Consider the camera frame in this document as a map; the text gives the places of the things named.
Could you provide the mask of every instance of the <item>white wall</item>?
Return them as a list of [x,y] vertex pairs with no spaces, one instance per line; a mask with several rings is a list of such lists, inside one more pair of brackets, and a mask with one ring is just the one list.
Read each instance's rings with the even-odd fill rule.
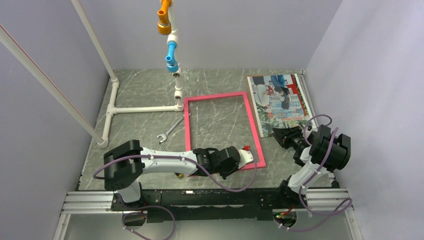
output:
[[[114,69],[164,69],[160,0],[80,0]],[[182,67],[305,69],[342,0],[175,0]]]
[[[94,124],[108,74],[71,1],[0,1],[0,24]],[[0,239],[53,238],[91,137],[0,43]]]
[[316,112],[352,138],[339,179],[366,240],[424,239],[423,13],[419,0],[344,0],[306,70]]

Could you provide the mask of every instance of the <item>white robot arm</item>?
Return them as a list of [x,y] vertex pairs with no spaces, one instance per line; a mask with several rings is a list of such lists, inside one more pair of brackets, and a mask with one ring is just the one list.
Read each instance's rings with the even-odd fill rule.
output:
[[251,152],[235,147],[222,150],[216,148],[196,148],[184,152],[156,151],[140,147],[138,140],[130,140],[104,154],[104,164],[117,161],[125,156],[135,156],[111,164],[104,169],[104,188],[118,191],[125,203],[139,201],[141,187],[137,182],[140,175],[150,173],[179,173],[192,176],[207,176],[199,168],[201,165],[209,174],[218,173],[223,179],[252,163]]

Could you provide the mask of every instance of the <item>blue pipe fitting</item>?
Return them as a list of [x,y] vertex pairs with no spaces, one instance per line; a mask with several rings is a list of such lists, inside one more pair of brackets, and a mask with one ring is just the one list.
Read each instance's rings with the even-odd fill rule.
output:
[[178,71],[178,62],[175,59],[175,49],[177,48],[177,43],[174,41],[170,41],[168,43],[168,55],[166,55],[166,66],[168,71],[171,73],[175,73]]

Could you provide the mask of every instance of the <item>vertical pole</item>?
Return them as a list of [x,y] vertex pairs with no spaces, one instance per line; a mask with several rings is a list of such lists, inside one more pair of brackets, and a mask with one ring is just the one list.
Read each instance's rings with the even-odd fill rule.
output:
[[80,112],[69,102],[65,95],[55,86],[39,66],[28,56],[28,54],[18,45],[12,36],[0,24],[0,42],[19,60],[22,65],[53,95],[53,97],[68,111],[69,114],[94,138],[98,144],[105,141],[81,115]]
[[100,46],[100,42],[96,37],[96,34],[93,31],[92,26],[90,25],[89,19],[87,18],[86,14],[84,13],[84,9],[81,6],[81,3],[79,0],[71,0],[73,7],[75,8],[76,12],[78,13],[79,18],[82,21],[82,24],[84,24],[85,29],[87,30],[88,35],[91,38],[91,41],[93,42],[95,49],[98,52],[98,55],[100,55],[101,60],[103,61],[104,66],[106,67],[107,72],[109,73],[110,80],[112,82],[116,82],[118,80],[117,76],[115,75],[111,65],[109,64],[108,58],[106,57],[105,52],[102,49],[102,46]]

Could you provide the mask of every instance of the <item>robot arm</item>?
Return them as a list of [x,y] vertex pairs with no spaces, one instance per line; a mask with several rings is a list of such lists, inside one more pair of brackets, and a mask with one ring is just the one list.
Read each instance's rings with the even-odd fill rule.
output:
[[130,140],[103,156],[104,164],[126,156],[139,156],[132,161],[123,160],[104,170],[104,189],[118,191],[125,203],[142,200],[142,189],[136,179],[150,173],[181,173],[191,176],[207,176],[193,161],[204,167],[209,174],[227,176],[253,162],[250,151],[230,146],[196,148],[185,152],[156,151],[140,146],[140,141]]
[[343,169],[351,157],[351,138],[340,134],[337,138],[334,138],[331,152],[318,171],[329,148],[332,135],[329,127],[320,125],[317,131],[312,131],[309,134],[307,140],[311,143],[311,146],[305,141],[302,129],[299,126],[284,129],[273,128],[272,130],[274,138],[281,147],[285,149],[293,147],[295,149],[294,162],[302,167],[296,174],[282,181],[280,185],[281,194],[294,203],[299,202],[299,192],[305,195],[307,189],[320,177],[332,173],[336,169]]

